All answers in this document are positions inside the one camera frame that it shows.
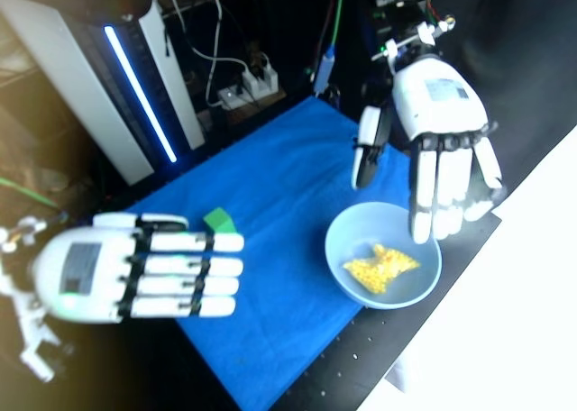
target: bowl rim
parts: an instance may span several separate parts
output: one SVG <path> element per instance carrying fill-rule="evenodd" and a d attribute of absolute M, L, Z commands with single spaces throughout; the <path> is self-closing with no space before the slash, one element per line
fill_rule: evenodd
<path fill-rule="evenodd" d="M 379 206 L 386 206 L 386 207 L 394 207 L 397 208 L 399 210 L 402 210 L 403 213 L 407 213 L 407 215 L 409 215 L 409 211 L 406 208 L 403 208 L 402 206 L 399 205 L 395 205 L 395 204 L 391 204 L 388 202 L 380 202 L 380 201 L 370 201 L 370 202 L 360 202 L 359 204 L 354 204 L 351 205 L 347 208 L 345 208 L 341 213 L 339 213 L 331 222 L 331 224 L 329 225 L 327 231 L 326 231 L 326 236 L 325 236 L 325 259 L 326 259 L 326 263 L 328 264 L 328 269 L 331 271 L 331 275 L 333 276 L 334 281 L 337 283 L 337 285 L 339 286 L 339 288 L 344 291 L 344 293 L 349 296 L 349 298 L 352 298 L 354 301 L 356 301 L 359 304 L 365 305 L 367 307 L 373 308 L 373 309 L 400 309 L 401 307 L 407 307 L 407 306 L 412 306 L 415 303 L 418 303 L 419 301 L 423 300 L 425 297 L 427 297 L 435 288 L 436 284 L 438 283 L 439 279 L 441 278 L 441 270 L 443 269 L 443 256 L 441 253 L 441 248 L 439 247 L 439 243 L 437 240 L 435 240 L 435 238 L 431 235 L 429 237 L 429 240 L 427 240 L 426 242 L 424 242 L 424 244 L 429 244 L 430 242 L 432 242 L 433 247 L 435 248 L 435 252 L 438 258 L 438 262 L 437 262 L 437 269 L 436 269 L 436 274 L 435 274 L 435 278 L 433 279 L 433 281 L 431 282 L 431 285 L 429 285 L 429 287 L 419 296 L 412 298 L 408 301 L 403 301 L 401 303 L 375 303 L 373 301 L 368 300 L 365 297 L 362 296 L 357 296 L 355 292 L 353 292 L 351 289 L 349 289 L 349 287 L 344 284 L 341 280 L 338 279 L 338 277 L 336 277 L 336 275 L 334 274 L 334 269 L 331 267 L 330 262 L 328 261 L 328 250 L 327 250 L 327 244 L 328 244 L 328 235 L 331 232 L 331 229 L 333 228 L 334 223 L 337 221 L 337 219 L 339 217 L 341 217 L 341 215 L 344 215 L 347 211 L 354 209 L 358 206 L 366 206 L 366 205 L 371 205 L 371 204 L 376 204 Z"/>

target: blue connector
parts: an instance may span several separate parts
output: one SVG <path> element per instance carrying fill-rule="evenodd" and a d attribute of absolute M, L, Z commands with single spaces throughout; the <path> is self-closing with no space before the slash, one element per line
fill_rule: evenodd
<path fill-rule="evenodd" d="M 313 85 L 313 90 L 315 91 L 315 96 L 323 94 L 328 87 L 328 79 L 331 77 L 331 72 L 333 71 L 334 65 L 334 45 L 331 44 L 326 50 L 325 55 L 321 63 L 318 65 L 318 71 L 315 77 L 315 84 Z"/>

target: blue light strip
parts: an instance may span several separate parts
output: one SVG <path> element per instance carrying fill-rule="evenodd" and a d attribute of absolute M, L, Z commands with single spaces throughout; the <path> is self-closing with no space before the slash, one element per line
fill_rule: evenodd
<path fill-rule="evenodd" d="M 128 58 L 126 58 L 126 54 L 124 53 L 124 49 L 121 46 L 120 42 L 118 41 L 118 37 L 116 37 L 116 32 L 114 31 L 114 28 L 112 26 L 105 26 L 105 34 L 106 37 L 108 38 L 108 41 L 110 41 L 110 44 L 112 45 L 112 49 L 114 50 L 114 53 L 116 54 L 116 57 L 120 62 L 120 65 L 123 67 L 124 73 L 128 77 L 130 85 L 133 87 L 134 93 L 136 93 L 138 100 L 141 102 L 142 109 L 144 109 L 146 116 L 148 116 L 148 119 L 151 122 L 152 128 L 156 132 L 156 135 L 159 137 L 160 143 L 162 144 L 162 147 L 166 151 L 166 155 L 169 156 L 169 160 L 172 163 L 176 162 L 177 156 L 175 156 L 172 147 L 170 147 L 169 140 L 166 138 L 166 135 L 162 131 L 159 120 L 156 118 L 156 115 L 152 111 L 151 104 L 149 103 L 148 98 L 146 98 L 144 91 L 142 91 L 141 84 L 136 78 L 134 70 L 130 65 L 130 62 L 128 62 Z"/>

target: power strip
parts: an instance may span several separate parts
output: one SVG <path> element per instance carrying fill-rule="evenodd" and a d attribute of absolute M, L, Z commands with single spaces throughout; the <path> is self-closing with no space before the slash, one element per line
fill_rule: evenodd
<path fill-rule="evenodd" d="M 237 107 L 253 103 L 264 97 L 279 92 L 279 76 L 270 64 L 263 69 L 263 78 L 256 78 L 249 71 L 243 72 L 243 91 L 238 94 L 237 87 L 227 87 L 218 91 L 218 98 L 223 102 L 223 109 L 232 111 Z"/>

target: blue mat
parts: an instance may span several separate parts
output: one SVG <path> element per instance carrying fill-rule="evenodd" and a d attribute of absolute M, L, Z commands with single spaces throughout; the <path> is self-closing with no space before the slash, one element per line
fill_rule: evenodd
<path fill-rule="evenodd" d="M 392 148 L 369 188 L 351 188 L 357 127 L 308 98 L 131 208 L 204 230 L 202 217 L 221 206 L 244 234 L 234 315 L 179 320 L 242 409 L 272 406 L 361 309 L 326 265 L 332 220 L 360 202 L 408 205 L 408 158 Z"/>

